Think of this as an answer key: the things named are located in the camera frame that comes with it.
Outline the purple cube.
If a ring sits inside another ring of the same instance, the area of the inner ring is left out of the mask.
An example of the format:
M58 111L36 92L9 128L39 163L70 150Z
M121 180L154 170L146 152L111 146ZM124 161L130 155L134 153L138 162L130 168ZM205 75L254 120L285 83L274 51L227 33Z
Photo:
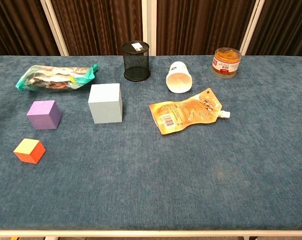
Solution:
M55 100L34 101L27 112L27 117L36 130L56 129L61 116Z

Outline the orange and yellow cube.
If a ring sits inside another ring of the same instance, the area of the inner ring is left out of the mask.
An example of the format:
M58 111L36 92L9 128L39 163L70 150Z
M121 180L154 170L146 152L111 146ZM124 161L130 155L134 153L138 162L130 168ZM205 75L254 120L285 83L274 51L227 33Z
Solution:
M20 161L31 164L37 164L45 152L39 140L29 138L24 138L13 151Z

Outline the orange spout pouch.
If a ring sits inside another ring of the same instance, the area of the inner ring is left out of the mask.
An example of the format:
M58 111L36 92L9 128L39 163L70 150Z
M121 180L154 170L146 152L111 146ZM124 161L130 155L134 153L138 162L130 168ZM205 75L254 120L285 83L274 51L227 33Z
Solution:
M182 131L190 125L230 118L230 112L222 110L222 104L210 88L180 102L154 103L149 108L162 135Z

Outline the light blue cube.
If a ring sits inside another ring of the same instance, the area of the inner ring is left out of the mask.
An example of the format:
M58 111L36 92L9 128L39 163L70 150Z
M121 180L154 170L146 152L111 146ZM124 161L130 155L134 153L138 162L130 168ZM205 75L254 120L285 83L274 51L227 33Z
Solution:
M88 104L95 124L122 122L123 103L119 83L91 85Z

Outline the white paper cup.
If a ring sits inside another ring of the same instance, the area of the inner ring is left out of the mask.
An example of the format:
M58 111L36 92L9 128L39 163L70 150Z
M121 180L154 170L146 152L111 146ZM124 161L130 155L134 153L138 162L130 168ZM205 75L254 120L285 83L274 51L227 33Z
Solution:
M183 62L174 62L171 64L168 75L166 76L166 85L173 93L185 93L192 87L192 76L187 66Z

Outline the blue fabric table cover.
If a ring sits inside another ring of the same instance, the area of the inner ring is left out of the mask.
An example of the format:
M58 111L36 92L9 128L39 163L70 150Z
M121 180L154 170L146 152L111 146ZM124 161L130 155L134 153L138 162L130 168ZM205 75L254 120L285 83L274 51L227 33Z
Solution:
M0 56L0 230L302 230L302 57L245 56L235 77L211 73L212 56L158 56L151 76L124 78L121 56ZM192 87L171 92L183 62ZM91 86L20 92L33 65L89 67L94 83L119 83L121 123L94 124ZM162 135L149 105L210 88L230 118ZM36 130L34 101L55 100L56 129ZM13 153L23 139L46 152Z

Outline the black mesh pen holder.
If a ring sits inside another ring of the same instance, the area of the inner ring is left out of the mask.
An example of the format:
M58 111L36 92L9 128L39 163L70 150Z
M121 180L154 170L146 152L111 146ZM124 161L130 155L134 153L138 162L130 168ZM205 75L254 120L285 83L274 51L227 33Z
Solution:
M134 40L123 44L124 77L129 81L141 82L150 75L149 45Z

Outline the clear jar orange contents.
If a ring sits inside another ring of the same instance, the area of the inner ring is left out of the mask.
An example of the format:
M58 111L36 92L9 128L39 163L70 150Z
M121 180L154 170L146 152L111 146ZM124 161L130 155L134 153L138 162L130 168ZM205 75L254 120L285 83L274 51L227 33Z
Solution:
M232 78L236 75L241 61L241 53L233 48L218 48L215 50L211 72L220 78Z

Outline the teal snack bag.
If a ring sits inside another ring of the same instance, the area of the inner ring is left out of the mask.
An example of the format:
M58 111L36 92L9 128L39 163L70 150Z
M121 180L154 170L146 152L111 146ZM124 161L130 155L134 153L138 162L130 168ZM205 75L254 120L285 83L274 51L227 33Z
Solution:
M67 92L81 88L95 78L98 64L91 67L31 66L19 79L16 88L23 92Z

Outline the white table frame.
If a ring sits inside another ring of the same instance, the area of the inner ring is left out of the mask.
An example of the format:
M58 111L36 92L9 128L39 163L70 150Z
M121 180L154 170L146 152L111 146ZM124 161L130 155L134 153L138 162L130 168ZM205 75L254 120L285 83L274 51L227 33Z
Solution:
M0 237L302 237L302 230L0 230Z

